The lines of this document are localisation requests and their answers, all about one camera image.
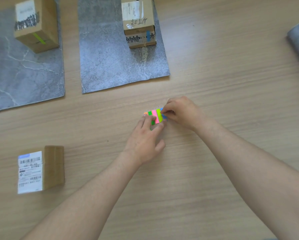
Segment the left hand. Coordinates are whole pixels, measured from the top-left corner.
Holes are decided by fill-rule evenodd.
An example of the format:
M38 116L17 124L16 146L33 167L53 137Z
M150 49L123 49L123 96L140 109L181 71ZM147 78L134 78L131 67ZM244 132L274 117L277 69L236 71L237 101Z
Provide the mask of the left hand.
M156 145L156 139L165 127L166 121L159 123L155 129L150 130L150 126L156 117L144 115L137 123L132 134L127 140L124 152L129 153L134 160L139 161L140 166L148 163L165 148L164 140L160 140Z

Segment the pink sticky tab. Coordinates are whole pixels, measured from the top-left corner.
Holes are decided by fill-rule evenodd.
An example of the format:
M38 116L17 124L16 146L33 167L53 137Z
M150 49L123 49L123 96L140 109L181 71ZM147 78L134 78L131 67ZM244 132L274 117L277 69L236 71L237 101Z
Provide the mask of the pink sticky tab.
M156 110L152 110L152 114L153 114L154 116L156 116L155 124L159 124L158 115L157 115Z

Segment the white shipping label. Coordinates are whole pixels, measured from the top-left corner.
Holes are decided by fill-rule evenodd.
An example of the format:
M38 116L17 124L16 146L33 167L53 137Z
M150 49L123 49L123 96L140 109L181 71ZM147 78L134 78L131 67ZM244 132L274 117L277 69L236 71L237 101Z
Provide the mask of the white shipping label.
M35 15L34 0L27 0L21 3L17 3L15 6L15 11L17 22L24 21L31 15Z
M126 35L126 41L128 46L134 46L138 44L145 44L156 40L156 34L154 31L148 31L145 33L138 33L132 35Z
M42 152L18 156L18 194L43 190Z
M139 1L122 3L123 21L139 19Z

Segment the colorful sticky tabs pad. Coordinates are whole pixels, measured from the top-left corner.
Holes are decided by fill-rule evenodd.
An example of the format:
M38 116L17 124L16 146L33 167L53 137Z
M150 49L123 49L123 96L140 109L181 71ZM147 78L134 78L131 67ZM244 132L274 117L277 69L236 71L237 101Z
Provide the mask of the colorful sticky tabs pad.
M161 108L161 109L154 109L152 111L144 113L145 115L149 115L149 116L150 115L154 115L154 116L156 116L156 120L152 121L152 125L155 125L155 124L158 124L158 123L162 122L163 119L167 119L166 116L164 116L163 114L161 114L161 110L162 109L163 108Z

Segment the small cardboard box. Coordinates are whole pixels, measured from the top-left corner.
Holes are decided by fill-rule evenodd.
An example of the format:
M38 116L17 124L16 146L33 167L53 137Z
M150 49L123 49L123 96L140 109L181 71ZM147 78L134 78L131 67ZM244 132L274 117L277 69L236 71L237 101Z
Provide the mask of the small cardboard box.
M15 5L14 37L40 53L58 48L55 0L27 0Z
M47 145L18 156L18 194L47 190L65 183L64 147Z
M121 0L124 33L128 46L156 44L153 0Z

